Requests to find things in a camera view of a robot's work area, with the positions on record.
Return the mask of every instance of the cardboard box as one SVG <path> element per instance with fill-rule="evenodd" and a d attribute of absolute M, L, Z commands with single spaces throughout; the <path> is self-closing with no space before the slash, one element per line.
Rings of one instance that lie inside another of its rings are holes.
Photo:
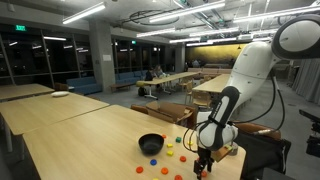
<path fill-rule="evenodd" d="M 171 122 L 177 123 L 189 118 L 193 118 L 192 116 L 195 113 L 195 108 L 189 107 L 182 104 L 175 104 L 169 102 L 158 102 L 153 101 L 146 105 L 148 109 L 148 114 L 150 116 Z"/>

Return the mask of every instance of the exit sign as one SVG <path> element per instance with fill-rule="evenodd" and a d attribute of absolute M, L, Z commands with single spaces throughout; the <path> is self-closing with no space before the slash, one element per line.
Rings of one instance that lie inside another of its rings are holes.
<path fill-rule="evenodd" d="M 27 31 L 25 26 L 22 25 L 16 25 L 16 31 Z"/>

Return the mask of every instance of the white plate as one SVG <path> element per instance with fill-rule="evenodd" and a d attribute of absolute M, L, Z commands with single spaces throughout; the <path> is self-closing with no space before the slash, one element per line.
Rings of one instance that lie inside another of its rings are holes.
<path fill-rule="evenodd" d="M 69 94 L 68 91 L 57 91 L 51 94 L 52 97 L 62 97 L 67 96 Z"/>

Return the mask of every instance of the black bowl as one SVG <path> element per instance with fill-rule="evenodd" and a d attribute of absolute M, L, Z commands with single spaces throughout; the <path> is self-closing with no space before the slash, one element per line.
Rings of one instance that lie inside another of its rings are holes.
<path fill-rule="evenodd" d="M 145 155 L 156 155 L 162 149 L 164 139 L 159 134 L 146 134 L 139 139 L 139 146 Z"/>

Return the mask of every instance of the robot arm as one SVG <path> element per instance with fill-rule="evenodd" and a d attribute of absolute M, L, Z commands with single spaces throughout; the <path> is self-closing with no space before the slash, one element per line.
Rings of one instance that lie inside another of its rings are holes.
<path fill-rule="evenodd" d="M 237 128 L 227 122 L 234 109 L 259 90 L 272 67 L 281 59 L 320 57 L 317 51 L 319 47 L 320 16 L 302 15 L 281 26 L 272 43 L 253 42 L 241 51 L 213 110 L 198 113 L 200 173 L 206 164 L 209 166 L 211 163 L 211 158 L 208 157 L 211 151 L 220 149 L 237 137 Z M 195 164 L 194 171 L 198 175 L 199 168 L 196 166 Z"/>

